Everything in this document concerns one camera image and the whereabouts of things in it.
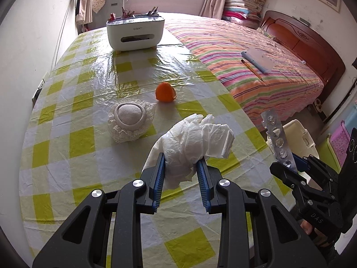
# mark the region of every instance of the tissue box slot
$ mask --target tissue box slot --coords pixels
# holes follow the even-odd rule
[[[125,36],[125,37],[122,37],[122,39],[120,41],[121,42],[132,42],[132,41],[139,41],[139,40],[154,39],[154,37],[155,37],[154,34]]]

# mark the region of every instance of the yellow pencil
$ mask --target yellow pencil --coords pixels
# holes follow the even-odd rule
[[[241,60],[241,62],[253,73],[255,74],[262,82],[264,82],[264,80],[262,79],[262,77],[253,69],[251,68],[251,66],[249,64],[247,64],[244,60]]]

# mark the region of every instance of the crumpled white tissue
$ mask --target crumpled white tissue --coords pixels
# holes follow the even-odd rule
[[[203,156],[228,158],[234,133],[228,125],[214,124],[213,115],[193,114],[175,124],[152,147],[144,169],[155,166],[160,152],[165,155],[164,189],[176,189],[192,181],[195,164]]]

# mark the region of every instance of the checkered tablecloth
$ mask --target checkered tablecloth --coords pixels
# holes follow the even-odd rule
[[[158,104],[140,139],[115,143],[107,126],[112,104],[123,97],[157,103],[155,89],[162,81],[175,88],[175,102]],[[33,256],[90,191],[114,191],[138,178],[156,140],[193,113],[211,113],[235,134],[229,158],[211,158],[209,165],[243,189],[268,188],[292,206],[289,189],[269,172],[274,158],[258,130],[185,46],[165,30],[156,50],[117,54],[102,28],[79,35],[64,53],[26,131],[19,192]],[[145,268],[217,267],[221,217],[205,212],[196,176],[163,192],[158,212],[142,215],[141,222]],[[110,255],[109,241],[108,262]]]

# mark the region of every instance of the wooden headboard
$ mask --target wooden headboard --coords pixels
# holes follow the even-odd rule
[[[320,77],[324,90],[318,98],[323,103],[346,70],[337,52],[314,30],[276,11],[265,13],[261,28],[274,35],[279,44],[299,59],[305,60],[306,65]]]

